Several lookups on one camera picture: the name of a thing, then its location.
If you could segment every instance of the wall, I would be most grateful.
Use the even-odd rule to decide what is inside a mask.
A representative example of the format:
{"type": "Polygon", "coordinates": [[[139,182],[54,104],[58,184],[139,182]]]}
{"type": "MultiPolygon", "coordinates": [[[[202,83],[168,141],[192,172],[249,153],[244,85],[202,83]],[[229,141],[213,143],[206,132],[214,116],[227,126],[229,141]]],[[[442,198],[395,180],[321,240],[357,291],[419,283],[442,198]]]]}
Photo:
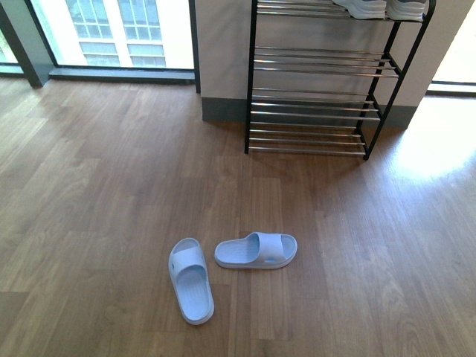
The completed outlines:
{"type": "MultiPolygon", "coordinates": [[[[418,107],[472,3],[473,0],[438,0],[434,18],[396,99],[396,106],[418,107]]],[[[226,111],[229,105],[241,103],[242,106],[242,100],[246,99],[251,0],[200,0],[196,2],[196,12],[204,120],[220,119],[230,114],[226,111]]],[[[258,29],[261,43],[279,39],[283,47],[318,45],[320,48],[357,50],[382,49],[390,24],[295,18],[283,22],[280,18],[261,16],[258,29]]],[[[403,24],[392,52],[395,58],[401,59],[408,52],[418,29],[419,25],[403,24]]],[[[326,80],[341,89],[366,86],[345,83],[344,79],[318,78],[324,86],[328,84],[323,82],[326,80]]],[[[309,85],[309,77],[293,80],[282,76],[277,82],[300,88],[309,85]]],[[[392,88],[390,82],[379,87],[378,97],[384,98],[383,104],[392,88]]],[[[243,115],[242,110],[232,112],[243,115]]]]}

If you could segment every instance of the slide sandal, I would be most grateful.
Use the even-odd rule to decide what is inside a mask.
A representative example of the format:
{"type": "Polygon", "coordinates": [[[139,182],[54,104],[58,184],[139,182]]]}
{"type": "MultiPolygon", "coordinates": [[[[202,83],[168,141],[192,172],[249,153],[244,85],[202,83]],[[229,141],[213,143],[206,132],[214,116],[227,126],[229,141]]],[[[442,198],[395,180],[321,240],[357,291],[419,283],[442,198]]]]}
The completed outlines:
{"type": "Polygon", "coordinates": [[[196,239],[182,239],[173,247],[169,272],[186,322],[192,325],[207,322],[214,310],[213,297],[203,251],[196,239]]]}
{"type": "Polygon", "coordinates": [[[255,232],[246,238],[218,244],[215,261],[223,268],[282,268],[295,257],[297,246],[296,239],[287,234],[255,232]]]}

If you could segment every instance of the slipper strap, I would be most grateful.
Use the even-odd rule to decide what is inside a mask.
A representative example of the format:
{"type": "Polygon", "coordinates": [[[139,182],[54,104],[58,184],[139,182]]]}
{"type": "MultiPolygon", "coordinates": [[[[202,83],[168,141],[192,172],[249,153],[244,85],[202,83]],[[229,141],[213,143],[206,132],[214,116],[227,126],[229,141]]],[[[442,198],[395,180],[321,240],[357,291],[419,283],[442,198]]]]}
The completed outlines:
{"type": "Polygon", "coordinates": [[[272,260],[275,263],[285,259],[281,234],[257,232],[257,235],[260,240],[260,250],[255,262],[265,263],[266,260],[272,260]]]}
{"type": "Polygon", "coordinates": [[[202,249],[199,246],[174,253],[170,260],[170,264],[170,273],[174,278],[176,278],[181,271],[191,266],[201,266],[205,271],[207,271],[205,258],[203,257],[202,249]]]}

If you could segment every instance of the white slipper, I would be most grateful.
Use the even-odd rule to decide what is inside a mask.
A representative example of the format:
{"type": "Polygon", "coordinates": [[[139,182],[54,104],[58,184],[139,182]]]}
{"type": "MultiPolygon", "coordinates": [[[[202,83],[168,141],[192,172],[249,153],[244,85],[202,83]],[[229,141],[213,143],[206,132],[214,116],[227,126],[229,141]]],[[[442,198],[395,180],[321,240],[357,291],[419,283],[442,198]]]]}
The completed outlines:
{"type": "Polygon", "coordinates": [[[196,239],[182,239],[173,247],[169,257],[169,272],[186,322],[192,325],[207,322],[215,307],[205,257],[196,239]]]}
{"type": "Polygon", "coordinates": [[[291,262],[297,246],[296,239],[287,234],[255,232],[218,244],[215,261],[223,268],[276,269],[291,262]]]}
{"type": "Polygon", "coordinates": [[[349,14],[356,19],[384,19],[384,0],[332,0],[335,4],[344,6],[349,14]]]}

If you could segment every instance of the shoe rack shelf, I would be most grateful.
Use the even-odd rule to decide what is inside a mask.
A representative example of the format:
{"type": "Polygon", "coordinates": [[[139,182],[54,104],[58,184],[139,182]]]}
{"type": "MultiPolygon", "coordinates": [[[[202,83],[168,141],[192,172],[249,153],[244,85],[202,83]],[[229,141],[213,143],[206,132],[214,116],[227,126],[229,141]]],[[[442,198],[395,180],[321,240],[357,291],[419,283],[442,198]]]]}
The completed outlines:
{"type": "Polygon", "coordinates": [[[367,160],[387,120],[405,75],[417,52],[436,6],[429,0],[419,32],[403,66],[390,51],[406,21],[386,19],[357,20],[344,7],[331,0],[296,2],[252,0],[251,35],[248,64],[248,96],[245,131],[245,153],[288,152],[301,154],[350,155],[367,160]],[[261,16],[335,19],[336,21],[384,21],[393,26],[383,51],[347,51],[341,49],[284,48],[257,44],[257,21],[261,16]],[[254,75],[277,73],[312,76],[334,75],[368,78],[367,92],[295,90],[274,86],[255,86],[254,75]],[[381,106],[375,91],[379,81],[395,82],[391,96],[381,106]],[[373,134],[366,138],[363,126],[373,134]]]}

